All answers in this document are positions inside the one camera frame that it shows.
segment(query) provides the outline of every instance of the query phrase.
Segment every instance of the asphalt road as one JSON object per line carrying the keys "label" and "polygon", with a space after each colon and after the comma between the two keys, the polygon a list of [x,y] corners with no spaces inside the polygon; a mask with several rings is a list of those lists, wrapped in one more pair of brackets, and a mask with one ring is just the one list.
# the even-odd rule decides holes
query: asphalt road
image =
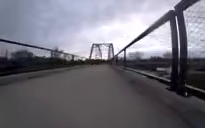
{"label": "asphalt road", "polygon": [[107,65],[0,86],[0,128],[189,128]]}

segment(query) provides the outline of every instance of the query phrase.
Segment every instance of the fence post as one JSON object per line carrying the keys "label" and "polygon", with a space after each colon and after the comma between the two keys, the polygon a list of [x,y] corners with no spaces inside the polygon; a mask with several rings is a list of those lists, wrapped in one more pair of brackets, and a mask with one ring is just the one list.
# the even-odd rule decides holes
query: fence post
{"label": "fence post", "polygon": [[176,91],[178,88],[178,34],[177,34],[177,24],[175,18],[175,11],[170,13],[170,29],[171,29],[171,39],[172,39],[172,65],[171,65],[171,85],[170,90]]}
{"label": "fence post", "polygon": [[187,58],[188,58],[188,42],[187,42],[187,31],[185,25],[185,19],[183,14],[183,8],[179,4],[175,6],[178,32],[180,39],[180,72],[179,72],[179,85],[177,88],[177,93],[187,96],[187,88],[185,86],[185,80],[187,75]]}
{"label": "fence post", "polygon": [[126,49],[124,50],[124,67],[126,67]]}

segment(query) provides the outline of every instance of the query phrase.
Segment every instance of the railing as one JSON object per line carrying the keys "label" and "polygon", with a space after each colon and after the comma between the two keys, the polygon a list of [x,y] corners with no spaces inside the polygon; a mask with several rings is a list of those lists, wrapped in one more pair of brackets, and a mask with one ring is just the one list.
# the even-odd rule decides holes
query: railing
{"label": "railing", "polygon": [[205,94],[205,0],[179,2],[119,51],[113,63],[162,81],[178,94]]}
{"label": "railing", "polygon": [[0,39],[0,76],[84,64],[86,58]]}

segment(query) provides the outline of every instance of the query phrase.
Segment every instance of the road surface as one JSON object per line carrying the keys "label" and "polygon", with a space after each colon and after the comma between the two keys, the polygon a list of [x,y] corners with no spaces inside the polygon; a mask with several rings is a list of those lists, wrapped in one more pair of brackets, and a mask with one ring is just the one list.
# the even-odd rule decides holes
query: road surface
{"label": "road surface", "polygon": [[108,65],[0,86],[0,128],[190,127]]}

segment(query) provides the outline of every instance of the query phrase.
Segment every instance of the fence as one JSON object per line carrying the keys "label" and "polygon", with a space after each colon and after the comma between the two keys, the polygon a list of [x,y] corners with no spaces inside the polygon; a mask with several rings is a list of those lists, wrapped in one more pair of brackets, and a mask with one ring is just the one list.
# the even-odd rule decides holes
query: fence
{"label": "fence", "polygon": [[0,76],[84,64],[85,58],[15,41],[0,39]]}
{"label": "fence", "polygon": [[179,2],[118,52],[113,62],[165,82],[178,94],[205,94],[205,0]]}

